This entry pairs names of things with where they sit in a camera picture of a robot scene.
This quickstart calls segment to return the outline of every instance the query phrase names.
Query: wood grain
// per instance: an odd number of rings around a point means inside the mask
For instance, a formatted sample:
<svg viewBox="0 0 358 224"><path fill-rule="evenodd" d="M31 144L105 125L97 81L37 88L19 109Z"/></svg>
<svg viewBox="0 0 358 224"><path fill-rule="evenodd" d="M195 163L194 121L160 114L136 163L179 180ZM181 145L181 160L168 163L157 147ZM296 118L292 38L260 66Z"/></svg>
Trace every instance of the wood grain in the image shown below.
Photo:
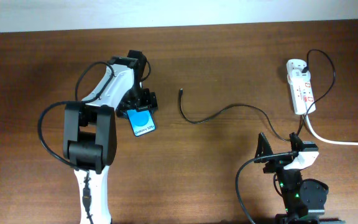
<svg viewBox="0 0 358 224"><path fill-rule="evenodd" d="M317 104L311 122L329 139L358 141L358 21L286 22L146 29L71 30L0 34L0 223L79 223L73 171L52 158L37 138L36 124L49 104L74 98L80 73L96 60L142 50L153 73L144 86L157 94L157 130L135 138L117 119L118 150L108 180L109 209L116 223L219 223L246 220L234 178L252 158L263 131L275 152L290 149L257 111L237 108L214 121L192 125L178 111L178 90L191 119L229 103L258 106L278 133L296 131L285 63L326 51L337 69L332 92ZM311 56L315 96L329 86L331 67ZM96 67L80 95L99 82ZM63 108L48 114L45 138L61 153ZM316 141L320 156L304 178L330 186L325 217L358 223L358 147ZM241 194L253 217L284 212L262 165L243 171Z"/></svg>

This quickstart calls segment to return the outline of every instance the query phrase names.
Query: wooden table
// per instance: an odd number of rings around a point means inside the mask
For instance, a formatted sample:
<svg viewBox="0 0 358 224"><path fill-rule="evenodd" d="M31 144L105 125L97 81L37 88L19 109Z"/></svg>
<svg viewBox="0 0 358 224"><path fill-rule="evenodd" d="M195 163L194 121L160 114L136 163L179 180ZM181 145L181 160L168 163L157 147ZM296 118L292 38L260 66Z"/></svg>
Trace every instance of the wooden table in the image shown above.
<svg viewBox="0 0 358 224"><path fill-rule="evenodd" d="M79 223L80 201L73 170L40 145L36 124L51 103L74 99L81 72L97 60L142 50L152 65L144 86L157 94L157 130L136 138L129 122L117 119L118 149L108 180L115 223L219 223L245 221L234 178L254 157L264 132L274 152L290 150L259 112L227 111L192 125L178 110L178 90L191 119L230 103L262 108L282 136L296 131L285 64L326 51L337 82L311 115L328 139L358 141L358 21L285 22L146 29L71 30L0 34L0 223ZM313 91L322 95L332 80L328 61L310 59ZM80 96L100 81L103 66L84 79ZM62 153L63 107L44 122L50 146ZM325 217L358 223L358 147L315 139L320 156L303 171L330 186ZM263 165L243 171L240 189L255 218L283 213L282 199Z"/></svg>

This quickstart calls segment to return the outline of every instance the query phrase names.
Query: white cable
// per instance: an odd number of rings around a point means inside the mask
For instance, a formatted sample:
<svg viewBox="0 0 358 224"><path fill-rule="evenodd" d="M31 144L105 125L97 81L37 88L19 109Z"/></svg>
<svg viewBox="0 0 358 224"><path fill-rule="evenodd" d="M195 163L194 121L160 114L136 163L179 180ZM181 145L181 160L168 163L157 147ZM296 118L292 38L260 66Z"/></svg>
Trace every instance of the white cable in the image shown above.
<svg viewBox="0 0 358 224"><path fill-rule="evenodd" d="M308 124L309 130L312 133L312 135L314 135L317 139L319 139L320 141L326 142L326 143L331 143L331 144L340 144L340 145L348 145L348 146L358 146L358 142L341 142L341 141L332 141L332 140L327 140L324 139L322 137L320 137L311 127L310 124L310 120L309 120L309 116L306 116L306 123Z"/></svg>

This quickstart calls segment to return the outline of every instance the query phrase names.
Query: blue circle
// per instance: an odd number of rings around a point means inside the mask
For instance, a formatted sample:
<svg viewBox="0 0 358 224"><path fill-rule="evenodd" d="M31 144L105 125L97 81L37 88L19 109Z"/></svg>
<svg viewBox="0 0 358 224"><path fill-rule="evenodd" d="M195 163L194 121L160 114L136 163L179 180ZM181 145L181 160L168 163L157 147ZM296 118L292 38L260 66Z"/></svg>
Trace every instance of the blue circle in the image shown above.
<svg viewBox="0 0 358 224"><path fill-rule="evenodd" d="M134 125L138 127L145 126L149 122L149 117L147 116L147 113L136 113L131 116L131 120Z"/></svg>

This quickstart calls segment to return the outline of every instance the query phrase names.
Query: white wall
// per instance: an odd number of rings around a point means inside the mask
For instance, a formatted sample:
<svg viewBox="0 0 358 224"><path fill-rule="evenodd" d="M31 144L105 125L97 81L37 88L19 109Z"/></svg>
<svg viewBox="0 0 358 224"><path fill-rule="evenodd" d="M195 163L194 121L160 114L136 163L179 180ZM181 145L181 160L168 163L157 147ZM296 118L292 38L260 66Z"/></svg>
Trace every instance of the white wall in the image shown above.
<svg viewBox="0 0 358 224"><path fill-rule="evenodd" d="M0 32L358 19L358 0L0 0Z"/></svg>

